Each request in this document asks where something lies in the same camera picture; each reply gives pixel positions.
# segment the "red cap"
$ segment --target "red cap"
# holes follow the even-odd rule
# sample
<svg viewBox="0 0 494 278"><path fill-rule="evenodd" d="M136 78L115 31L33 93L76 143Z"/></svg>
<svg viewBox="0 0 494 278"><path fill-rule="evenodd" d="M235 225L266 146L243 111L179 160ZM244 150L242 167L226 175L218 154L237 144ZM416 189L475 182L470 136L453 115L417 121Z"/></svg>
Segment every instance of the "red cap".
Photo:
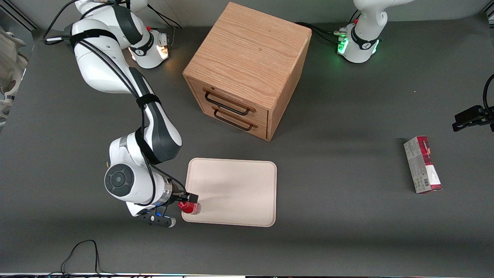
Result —
<svg viewBox="0 0 494 278"><path fill-rule="evenodd" d="M190 202L178 202L178 207L185 213L191 213L194 211L194 204Z"/></svg>

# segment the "black metal handle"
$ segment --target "black metal handle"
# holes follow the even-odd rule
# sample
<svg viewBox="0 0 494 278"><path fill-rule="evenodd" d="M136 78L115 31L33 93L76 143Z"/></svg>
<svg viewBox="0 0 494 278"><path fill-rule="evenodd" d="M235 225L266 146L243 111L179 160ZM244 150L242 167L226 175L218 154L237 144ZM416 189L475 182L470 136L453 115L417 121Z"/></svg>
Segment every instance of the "black metal handle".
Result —
<svg viewBox="0 0 494 278"><path fill-rule="evenodd" d="M227 120L227 119L225 119L225 118L221 118L220 116L218 116L218 115L217 115L217 113L218 113L218 109L215 109L215 110L214 110L214 116L215 116L215 118L216 118L216 119L218 119L218 120L220 120L220 121L223 121L223 122L225 122L225 123L227 123L227 124L230 124L230 125L232 125L232 126L234 126L234 127L236 127L236 128L239 128L239 129L241 129L241 130L243 130L243 131L249 131L249 130L251 130L251 129L252 129L253 124L250 124L248 128L245 128L245 127L240 126L240 125L237 125L236 123L231 122L231 121L229 121L229 120Z"/></svg>
<svg viewBox="0 0 494 278"><path fill-rule="evenodd" d="M240 111L238 111L238 110L235 110L235 109L233 109L233 108L231 108L231 107L226 106L225 104L221 104L221 103L219 103L218 101L215 101L215 100L212 100L212 99L208 98L208 97L207 97L208 95L209 95L209 92L208 92L208 91L206 91L206 94L204 95L204 97L206 98L206 100L207 100L207 101L209 101L209 102L211 102L211 103L213 103L213 104L216 104L216 105L218 105L218 106L220 106L220 107L222 107L222 108L225 108L225 109L226 109L226 110L228 110L228 111L232 111L233 113L239 114L239 115L241 115L241 116L245 116L245 115L247 115L247 113L250 111L250 108L247 108L247 110L246 110L245 112L240 112Z"/></svg>

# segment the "cardboard box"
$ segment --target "cardboard box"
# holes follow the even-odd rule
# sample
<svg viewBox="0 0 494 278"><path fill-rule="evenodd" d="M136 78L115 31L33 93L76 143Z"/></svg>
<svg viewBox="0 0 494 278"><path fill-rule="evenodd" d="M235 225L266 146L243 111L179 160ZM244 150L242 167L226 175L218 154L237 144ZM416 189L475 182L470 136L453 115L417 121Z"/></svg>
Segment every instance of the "cardboard box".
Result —
<svg viewBox="0 0 494 278"><path fill-rule="evenodd" d="M427 136L417 136L404 144L408 165L417 194L441 190L441 182L432 164Z"/></svg>

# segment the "gray tabletop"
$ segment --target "gray tabletop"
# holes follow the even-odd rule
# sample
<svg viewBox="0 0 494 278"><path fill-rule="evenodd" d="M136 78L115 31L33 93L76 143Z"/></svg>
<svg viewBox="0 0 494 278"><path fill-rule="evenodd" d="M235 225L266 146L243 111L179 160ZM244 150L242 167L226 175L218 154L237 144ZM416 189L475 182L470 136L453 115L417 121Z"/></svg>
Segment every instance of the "gray tabletop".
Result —
<svg viewBox="0 0 494 278"><path fill-rule="evenodd" d="M326 25L333 30L339 25ZM177 30L171 59L141 72L183 138L160 165L185 180L194 157L278 166L270 228L133 219L103 186L110 142L133 132L130 95L83 81L62 45L38 42L0 135L0 272L51 272L95 239L105 270L290 276L494 275L493 134L453 133L482 103L494 49L485 16L392 22L365 64L313 36L271 142L205 116L181 75L208 28ZM429 136L443 190L418 195L402 141ZM68 264L92 272L88 244Z"/></svg>

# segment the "wooden box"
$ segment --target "wooden box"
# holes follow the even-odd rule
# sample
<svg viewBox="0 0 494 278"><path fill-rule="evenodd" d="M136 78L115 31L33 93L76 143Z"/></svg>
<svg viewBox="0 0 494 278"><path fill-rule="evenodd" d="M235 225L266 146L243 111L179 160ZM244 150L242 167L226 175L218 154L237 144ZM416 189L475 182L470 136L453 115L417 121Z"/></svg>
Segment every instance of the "wooden box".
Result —
<svg viewBox="0 0 494 278"><path fill-rule="evenodd" d="M310 38L308 28L230 2L183 75L206 115L270 141Z"/></svg>

